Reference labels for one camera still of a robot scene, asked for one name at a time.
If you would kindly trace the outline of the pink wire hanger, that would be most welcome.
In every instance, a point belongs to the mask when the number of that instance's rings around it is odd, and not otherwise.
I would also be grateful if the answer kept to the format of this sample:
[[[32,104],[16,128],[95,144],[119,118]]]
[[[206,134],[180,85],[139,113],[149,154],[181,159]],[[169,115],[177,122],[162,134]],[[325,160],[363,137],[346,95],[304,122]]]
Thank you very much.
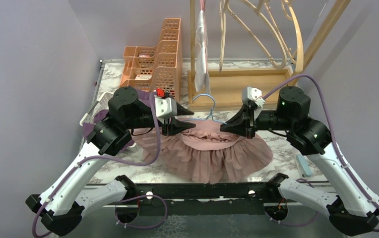
[[[200,10],[205,12],[206,0],[200,0]]]

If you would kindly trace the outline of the blue wire hanger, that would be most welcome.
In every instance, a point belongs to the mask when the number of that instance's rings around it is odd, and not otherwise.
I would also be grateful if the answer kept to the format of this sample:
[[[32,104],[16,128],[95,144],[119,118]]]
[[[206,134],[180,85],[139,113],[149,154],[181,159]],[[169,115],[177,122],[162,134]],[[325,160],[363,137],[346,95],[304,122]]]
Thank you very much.
[[[210,103],[196,104],[195,102],[199,98],[208,98],[211,102]],[[192,100],[191,100],[191,102],[189,102],[189,108],[191,108],[191,109],[197,109],[197,110],[201,110],[201,109],[209,109],[209,110],[208,110],[208,114],[205,115],[203,118],[195,118],[195,117],[184,118],[185,122],[189,122],[189,121],[209,121],[210,120],[210,121],[214,121],[214,122],[217,122],[217,123],[220,123],[220,124],[227,124],[224,121],[218,120],[217,117],[214,116],[214,110],[216,108],[216,100],[210,94],[201,93],[201,94],[193,97]]]

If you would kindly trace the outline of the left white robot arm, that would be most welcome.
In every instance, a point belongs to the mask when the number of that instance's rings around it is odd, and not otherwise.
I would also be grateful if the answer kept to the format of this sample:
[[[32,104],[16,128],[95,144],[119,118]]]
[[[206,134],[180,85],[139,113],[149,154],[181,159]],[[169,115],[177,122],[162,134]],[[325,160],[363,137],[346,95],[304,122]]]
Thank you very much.
[[[49,235],[60,237],[73,231],[83,217],[112,202],[130,203],[135,190],[132,181],[121,176],[111,183],[85,192],[84,187],[108,161],[136,166],[136,162],[118,157],[129,145],[134,130],[154,129],[155,153],[141,166],[154,163],[161,152],[161,137],[176,135],[194,124],[182,122],[178,116],[191,115],[168,92],[161,89],[144,92],[131,86],[117,89],[107,102],[105,116],[95,124],[84,123],[85,144],[63,172],[47,190],[32,194],[26,205],[35,213],[32,235],[37,237],[37,223],[41,222]]]

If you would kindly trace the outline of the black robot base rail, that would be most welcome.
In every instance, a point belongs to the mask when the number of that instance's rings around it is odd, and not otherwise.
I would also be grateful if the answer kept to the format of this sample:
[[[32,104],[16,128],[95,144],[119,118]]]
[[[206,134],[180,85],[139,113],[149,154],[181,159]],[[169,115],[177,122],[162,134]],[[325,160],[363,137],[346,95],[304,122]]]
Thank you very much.
[[[263,215],[265,203],[278,203],[280,183],[288,176],[277,173],[267,182],[238,183],[133,183],[126,176],[122,201],[115,202],[115,216],[132,221],[137,216]]]

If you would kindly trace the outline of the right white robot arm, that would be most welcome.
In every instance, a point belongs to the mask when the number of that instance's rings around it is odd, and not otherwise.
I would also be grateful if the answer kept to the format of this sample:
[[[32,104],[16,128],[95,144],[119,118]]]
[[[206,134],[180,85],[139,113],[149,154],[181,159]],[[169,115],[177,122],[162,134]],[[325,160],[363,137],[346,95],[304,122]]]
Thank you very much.
[[[260,130],[285,131],[286,140],[320,169],[335,190],[326,193],[278,173],[266,183],[264,197],[299,202],[326,216],[348,236],[377,231],[379,196],[343,159],[328,126],[309,116],[311,100],[302,89],[283,87],[277,108],[271,111],[262,109],[264,98],[256,88],[248,87],[242,98],[241,109],[221,125],[222,132],[251,139]]]

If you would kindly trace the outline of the pink clothes pile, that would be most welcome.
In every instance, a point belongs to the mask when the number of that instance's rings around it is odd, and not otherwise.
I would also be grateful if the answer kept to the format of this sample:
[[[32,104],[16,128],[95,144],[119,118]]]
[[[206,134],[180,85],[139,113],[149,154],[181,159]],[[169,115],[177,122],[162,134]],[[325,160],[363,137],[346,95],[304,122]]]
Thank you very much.
[[[170,173],[198,183],[220,181],[240,182],[266,166],[273,159],[273,152],[258,135],[252,139],[221,132],[220,123],[193,121],[195,128],[173,136],[161,136],[156,132],[135,129],[134,142],[143,149],[142,159],[149,162],[160,145],[158,159]]]

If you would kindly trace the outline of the white skirt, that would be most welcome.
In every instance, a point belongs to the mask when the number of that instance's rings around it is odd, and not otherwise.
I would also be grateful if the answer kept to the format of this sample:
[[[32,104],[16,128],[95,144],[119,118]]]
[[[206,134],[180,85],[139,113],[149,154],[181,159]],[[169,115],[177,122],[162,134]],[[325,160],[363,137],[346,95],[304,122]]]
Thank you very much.
[[[195,45],[196,45],[196,59],[195,59],[195,89],[196,92],[201,92],[203,89],[205,93],[210,94],[210,80],[208,73],[208,62],[207,62],[207,46],[208,37],[206,32],[206,22],[205,13],[203,10],[199,12],[196,34],[195,34]]]

